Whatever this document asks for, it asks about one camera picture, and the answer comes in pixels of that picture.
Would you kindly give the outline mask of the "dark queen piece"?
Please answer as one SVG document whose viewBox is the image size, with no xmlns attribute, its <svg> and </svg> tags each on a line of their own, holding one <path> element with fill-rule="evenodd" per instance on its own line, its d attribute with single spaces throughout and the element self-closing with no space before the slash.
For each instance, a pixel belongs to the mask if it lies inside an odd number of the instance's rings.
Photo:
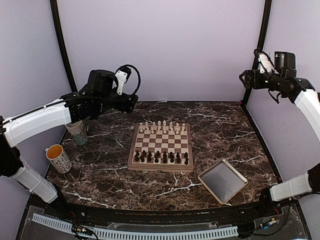
<svg viewBox="0 0 320 240">
<path fill-rule="evenodd" d="M 171 163 L 174 163 L 174 162 L 175 162 L 175 156 L 174 156 L 174 154 L 173 154 L 172 151 L 169 153 L 169 158 L 170 158 L 170 162 L 171 162 Z"/>
</svg>

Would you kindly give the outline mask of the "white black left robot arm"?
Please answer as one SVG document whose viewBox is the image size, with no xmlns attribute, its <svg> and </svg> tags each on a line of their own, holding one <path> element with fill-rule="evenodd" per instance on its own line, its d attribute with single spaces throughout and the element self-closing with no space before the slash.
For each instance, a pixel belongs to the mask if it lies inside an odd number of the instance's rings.
<svg viewBox="0 0 320 240">
<path fill-rule="evenodd" d="M 106 111 L 115 109 L 132 113 L 138 101 L 137 91 L 123 92 L 133 65 L 125 64 L 115 72 L 92 70 L 87 84 L 79 92 L 65 94 L 51 103 L 18 116 L 0 120 L 0 174 L 13 178 L 30 192 L 51 204 L 51 210 L 60 218 L 67 218 L 70 206 L 51 182 L 24 163 L 17 146 L 27 139 L 50 129 L 74 124 L 84 119 L 96 120 Z"/>
</svg>

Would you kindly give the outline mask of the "dark knight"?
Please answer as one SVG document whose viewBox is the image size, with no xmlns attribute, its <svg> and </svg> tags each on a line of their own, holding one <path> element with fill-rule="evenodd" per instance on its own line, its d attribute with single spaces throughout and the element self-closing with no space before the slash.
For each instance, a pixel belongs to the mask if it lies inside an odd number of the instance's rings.
<svg viewBox="0 0 320 240">
<path fill-rule="evenodd" d="M 146 156 L 146 151 L 143 150 L 143 151 L 141 152 L 141 155 L 140 155 L 140 162 L 141 162 L 141 163 L 144 163 L 144 162 L 145 162 L 145 156 Z"/>
<path fill-rule="evenodd" d="M 176 161 L 177 164 L 181 163 L 181 156 L 180 156 L 179 152 L 176 153 L 176 160 L 175 161 Z"/>
</svg>

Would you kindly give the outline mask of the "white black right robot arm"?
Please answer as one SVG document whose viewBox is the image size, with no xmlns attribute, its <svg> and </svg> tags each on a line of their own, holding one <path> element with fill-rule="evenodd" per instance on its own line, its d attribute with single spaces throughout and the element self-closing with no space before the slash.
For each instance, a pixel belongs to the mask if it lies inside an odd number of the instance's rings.
<svg viewBox="0 0 320 240">
<path fill-rule="evenodd" d="M 257 69 L 245 70 L 239 75 L 239 80 L 246 89 L 266 89 L 268 93 L 277 92 L 273 97 L 287 98 L 303 114 L 311 129 L 318 137 L 320 135 L 320 94 L 313 85 L 302 77 L 297 77 L 296 56 L 294 53 L 276 51 L 274 58 L 266 52 L 254 50 Z M 317 164 L 297 177 L 282 183 L 264 188 L 255 205 L 255 213 L 266 217 L 274 210 L 276 203 L 283 200 L 319 194 L 320 166 Z"/>
</svg>

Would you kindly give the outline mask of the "dark bishop piece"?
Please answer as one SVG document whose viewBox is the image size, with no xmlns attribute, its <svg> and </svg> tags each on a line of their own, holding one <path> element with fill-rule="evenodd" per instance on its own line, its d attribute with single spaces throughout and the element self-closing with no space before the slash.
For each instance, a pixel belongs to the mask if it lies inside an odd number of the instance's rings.
<svg viewBox="0 0 320 240">
<path fill-rule="evenodd" d="M 147 162 L 148 163 L 152 162 L 152 152 L 151 151 L 149 151 L 148 154 L 147 154 Z"/>
</svg>

